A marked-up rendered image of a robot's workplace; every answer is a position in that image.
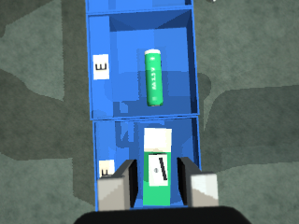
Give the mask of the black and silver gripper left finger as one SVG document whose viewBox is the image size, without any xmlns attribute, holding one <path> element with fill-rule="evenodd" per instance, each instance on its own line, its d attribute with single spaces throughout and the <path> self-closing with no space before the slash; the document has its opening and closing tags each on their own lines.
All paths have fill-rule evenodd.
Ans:
<svg viewBox="0 0 299 224">
<path fill-rule="evenodd" d="M 97 180 L 98 211 L 134 208 L 137 193 L 137 160 L 125 160 L 113 175 Z"/>
</svg>

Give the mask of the green aa battery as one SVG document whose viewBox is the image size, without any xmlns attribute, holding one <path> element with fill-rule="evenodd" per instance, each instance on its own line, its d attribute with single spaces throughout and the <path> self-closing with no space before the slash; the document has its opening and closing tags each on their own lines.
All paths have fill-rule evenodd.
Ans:
<svg viewBox="0 0 299 224">
<path fill-rule="evenodd" d="M 157 49 L 145 52 L 147 106 L 163 105 L 161 53 Z"/>
</svg>

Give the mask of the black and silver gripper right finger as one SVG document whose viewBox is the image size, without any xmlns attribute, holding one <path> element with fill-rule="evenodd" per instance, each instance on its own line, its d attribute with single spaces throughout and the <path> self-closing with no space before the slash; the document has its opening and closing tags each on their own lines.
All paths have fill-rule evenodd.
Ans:
<svg viewBox="0 0 299 224">
<path fill-rule="evenodd" d="M 178 190 L 188 207 L 219 206 L 217 175 L 202 172 L 189 157 L 177 157 Z"/>
</svg>

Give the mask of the blue three-compartment bin rack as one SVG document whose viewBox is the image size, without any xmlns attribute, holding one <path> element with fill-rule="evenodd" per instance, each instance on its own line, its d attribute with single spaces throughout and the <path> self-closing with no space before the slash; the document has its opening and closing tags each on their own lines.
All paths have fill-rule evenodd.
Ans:
<svg viewBox="0 0 299 224">
<path fill-rule="evenodd" d="M 95 211 L 97 180 L 125 160 L 137 160 L 130 209 L 188 207 L 178 190 L 177 157 L 201 170 L 193 0 L 86 0 L 86 22 Z M 149 49 L 161 53 L 159 106 L 147 106 Z M 145 128 L 171 129 L 170 206 L 143 205 Z"/>
</svg>

